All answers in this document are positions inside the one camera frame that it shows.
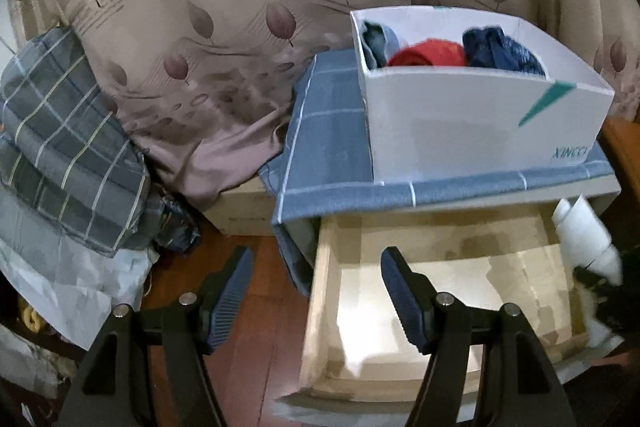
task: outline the blue plaid cloth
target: blue plaid cloth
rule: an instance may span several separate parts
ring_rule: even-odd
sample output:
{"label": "blue plaid cloth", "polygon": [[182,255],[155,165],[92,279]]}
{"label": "blue plaid cloth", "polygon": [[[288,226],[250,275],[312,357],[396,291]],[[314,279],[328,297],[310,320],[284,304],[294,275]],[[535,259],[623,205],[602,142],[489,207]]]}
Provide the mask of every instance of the blue plaid cloth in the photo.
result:
{"label": "blue plaid cloth", "polygon": [[197,245],[193,217],[151,181],[70,28],[27,42],[2,73],[0,103],[1,190],[107,257],[151,240]]}
{"label": "blue plaid cloth", "polygon": [[[596,143],[587,160],[576,166],[376,183],[354,51],[318,54],[296,92],[284,152],[260,169],[265,186],[276,196],[272,221],[276,237],[300,219],[446,203],[613,174]],[[290,237],[280,241],[281,253],[297,288],[308,295],[308,266],[306,273],[296,270],[308,262],[300,248],[291,248],[292,243]]]}

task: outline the beige box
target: beige box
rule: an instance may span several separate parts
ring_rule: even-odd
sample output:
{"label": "beige box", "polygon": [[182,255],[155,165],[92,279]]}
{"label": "beige box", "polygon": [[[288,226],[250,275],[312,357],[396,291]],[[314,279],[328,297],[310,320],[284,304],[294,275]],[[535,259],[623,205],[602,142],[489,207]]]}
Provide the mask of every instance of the beige box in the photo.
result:
{"label": "beige box", "polygon": [[226,235],[273,235],[271,216],[275,200],[258,176],[239,187],[221,192],[213,206],[203,212]]}
{"label": "beige box", "polygon": [[[411,402],[427,368],[404,336],[380,275],[396,246],[436,290],[468,306],[518,304],[553,362],[587,343],[580,297],[561,260],[554,204],[322,220],[300,373],[301,393],[359,402]],[[478,391],[472,346],[465,394]]]}

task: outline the cardboard box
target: cardboard box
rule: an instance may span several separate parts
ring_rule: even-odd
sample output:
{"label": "cardboard box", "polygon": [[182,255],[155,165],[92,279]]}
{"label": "cardboard box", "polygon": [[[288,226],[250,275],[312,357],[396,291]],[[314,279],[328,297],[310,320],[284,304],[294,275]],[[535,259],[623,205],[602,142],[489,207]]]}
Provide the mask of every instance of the cardboard box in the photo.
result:
{"label": "cardboard box", "polygon": [[[570,306],[574,282],[553,232],[554,207],[323,217],[301,388],[350,401],[415,400],[429,360],[405,338],[380,277],[380,255],[389,245],[437,291],[467,306],[516,303],[553,362],[583,350],[586,330],[580,302]],[[478,391],[481,351],[469,352],[465,396]]]}
{"label": "cardboard box", "polygon": [[[365,20],[388,25],[409,45],[428,38],[462,44],[467,29],[498,25],[539,58],[547,76],[453,67],[369,71],[359,31]],[[354,11],[351,21],[376,181],[580,164],[613,99],[593,68],[517,17],[402,6]]]}
{"label": "cardboard box", "polygon": [[203,214],[226,235],[273,235],[274,207],[275,200],[261,179],[254,176],[239,187],[222,192]]}

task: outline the teal logo on box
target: teal logo on box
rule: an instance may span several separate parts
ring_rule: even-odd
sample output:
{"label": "teal logo on box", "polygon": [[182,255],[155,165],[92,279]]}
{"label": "teal logo on box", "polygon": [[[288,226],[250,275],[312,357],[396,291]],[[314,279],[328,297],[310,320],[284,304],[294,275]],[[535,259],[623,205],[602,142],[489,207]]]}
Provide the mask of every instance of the teal logo on box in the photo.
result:
{"label": "teal logo on box", "polygon": [[556,147],[556,153],[551,156],[553,160],[566,158],[581,158],[589,152],[589,148],[584,145],[578,147]]}
{"label": "teal logo on box", "polygon": [[531,106],[531,109],[525,116],[522,117],[518,127],[522,127],[533,117],[539,115],[547,107],[556,103],[567,93],[575,89],[575,84],[572,82],[560,82],[556,80],[549,88],[542,94],[542,96]]}

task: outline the red clothing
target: red clothing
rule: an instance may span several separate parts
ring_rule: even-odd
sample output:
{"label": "red clothing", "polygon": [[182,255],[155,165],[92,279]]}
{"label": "red clothing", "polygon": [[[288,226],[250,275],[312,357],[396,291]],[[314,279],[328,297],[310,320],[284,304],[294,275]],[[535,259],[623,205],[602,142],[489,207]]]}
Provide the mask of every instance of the red clothing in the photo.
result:
{"label": "red clothing", "polygon": [[465,49],[456,42],[428,39],[398,51],[387,66],[466,66]]}

